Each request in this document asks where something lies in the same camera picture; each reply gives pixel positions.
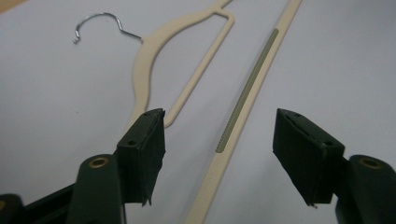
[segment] hanger hook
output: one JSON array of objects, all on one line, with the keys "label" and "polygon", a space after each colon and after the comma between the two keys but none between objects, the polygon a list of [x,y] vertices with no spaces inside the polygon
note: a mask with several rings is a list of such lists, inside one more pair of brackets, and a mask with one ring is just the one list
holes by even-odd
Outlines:
[{"label": "hanger hook", "polygon": [[81,36],[79,35],[79,28],[81,27],[81,25],[82,25],[85,21],[89,20],[90,18],[97,17],[97,16],[109,16],[109,17],[113,18],[114,20],[116,20],[117,24],[119,25],[120,31],[121,31],[123,34],[125,34],[125,35],[130,35],[131,37],[134,37],[134,38],[142,39],[142,37],[140,37],[140,36],[138,36],[138,35],[134,35],[134,34],[131,34],[131,33],[128,33],[128,32],[126,32],[126,31],[124,31],[124,30],[122,29],[121,22],[120,22],[119,18],[117,18],[115,15],[113,15],[113,14],[111,14],[111,13],[108,13],[108,12],[98,12],[98,13],[94,13],[94,14],[91,14],[91,15],[89,15],[89,16],[86,16],[86,17],[84,18],[84,20],[82,20],[82,21],[77,25],[77,27],[76,27],[76,37],[77,37],[77,39],[74,39],[74,40],[73,40],[73,43],[77,44],[77,43],[80,41],[80,39],[81,39]]}]

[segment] gray-green inlay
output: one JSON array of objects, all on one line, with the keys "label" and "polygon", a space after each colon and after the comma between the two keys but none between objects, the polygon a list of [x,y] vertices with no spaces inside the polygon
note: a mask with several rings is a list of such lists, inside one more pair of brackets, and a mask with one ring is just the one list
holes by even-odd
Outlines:
[{"label": "gray-green inlay", "polygon": [[242,108],[245,104],[246,99],[248,98],[248,94],[250,93],[251,88],[253,87],[254,82],[256,81],[257,75],[262,68],[262,64],[264,63],[265,59],[267,58],[268,52],[270,51],[271,47],[276,40],[277,34],[279,31],[275,29],[272,33],[270,38],[267,41],[264,49],[262,50],[262,54],[257,60],[256,65],[253,68],[253,71],[250,74],[250,77],[247,80],[247,84],[245,88],[242,90],[241,96],[239,96],[238,102],[236,103],[235,108],[233,109],[233,113],[231,114],[230,119],[228,120],[227,126],[224,130],[224,133],[219,141],[218,148],[216,152],[221,153],[224,151],[225,146],[227,145],[228,139],[230,138],[231,132],[233,131],[233,127],[235,126],[236,121],[238,120],[239,114],[242,111]]}]

